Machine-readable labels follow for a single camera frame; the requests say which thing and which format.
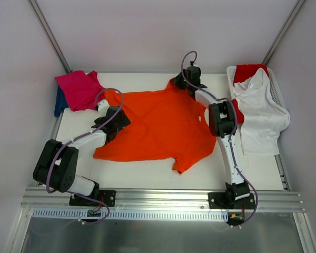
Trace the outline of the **orange t shirt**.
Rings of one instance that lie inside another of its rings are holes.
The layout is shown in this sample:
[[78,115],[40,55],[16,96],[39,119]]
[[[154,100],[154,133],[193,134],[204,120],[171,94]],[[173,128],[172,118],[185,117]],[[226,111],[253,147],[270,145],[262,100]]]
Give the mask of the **orange t shirt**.
[[115,162],[174,159],[172,169],[182,174],[212,154],[216,138],[205,121],[205,106],[172,82],[159,91],[106,91],[109,105],[119,105],[130,125],[93,157]]

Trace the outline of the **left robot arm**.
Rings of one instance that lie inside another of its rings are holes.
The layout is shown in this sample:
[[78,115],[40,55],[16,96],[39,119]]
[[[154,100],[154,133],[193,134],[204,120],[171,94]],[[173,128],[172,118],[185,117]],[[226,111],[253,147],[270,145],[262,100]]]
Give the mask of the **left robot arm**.
[[48,192],[76,195],[71,206],[93,206],[104,200],[105,194],[97,182],[76,174],[78,160],[109,144],[131,124],[120,106],[108,106],[101,115],[87,132],[72,140],[48,140],[33,171],[33,179],[46,185]]

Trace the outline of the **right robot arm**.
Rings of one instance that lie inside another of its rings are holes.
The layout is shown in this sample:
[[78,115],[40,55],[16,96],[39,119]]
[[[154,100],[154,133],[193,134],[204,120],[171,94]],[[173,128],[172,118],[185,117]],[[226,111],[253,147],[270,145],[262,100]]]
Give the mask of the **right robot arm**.
[[224,166],[225,193],[214,197],[213,202],[228,209],[255,209],[254,195],[250,184],[241,172],[236,149],[237,118],[234,106],[228,98],[217,98],[201,83],[201,70],[195,65],[182,68],[173,79],[180,89],[187,90],[190,97],[208,109],[209,129],[220,146]]

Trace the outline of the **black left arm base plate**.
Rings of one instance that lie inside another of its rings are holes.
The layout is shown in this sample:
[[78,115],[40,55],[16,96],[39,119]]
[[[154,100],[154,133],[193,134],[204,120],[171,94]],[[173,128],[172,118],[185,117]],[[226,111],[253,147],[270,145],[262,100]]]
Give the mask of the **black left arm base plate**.
[[75,194],[74,198],[70,198],[69,205],[75,207],[97,207],[100,202],[103,202],[108,207],[114,207],[115,200],[115,190],[96,189],[89,196]]

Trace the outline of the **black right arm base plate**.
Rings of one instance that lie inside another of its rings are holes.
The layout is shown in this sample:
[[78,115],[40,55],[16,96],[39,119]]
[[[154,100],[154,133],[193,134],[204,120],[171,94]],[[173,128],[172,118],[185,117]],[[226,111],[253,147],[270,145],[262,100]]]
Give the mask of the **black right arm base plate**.
[[210,209],[246,209],[253,210],[256,207],[254,195],[236,201],[229,201],[224,192],[209,192],[208,203]]

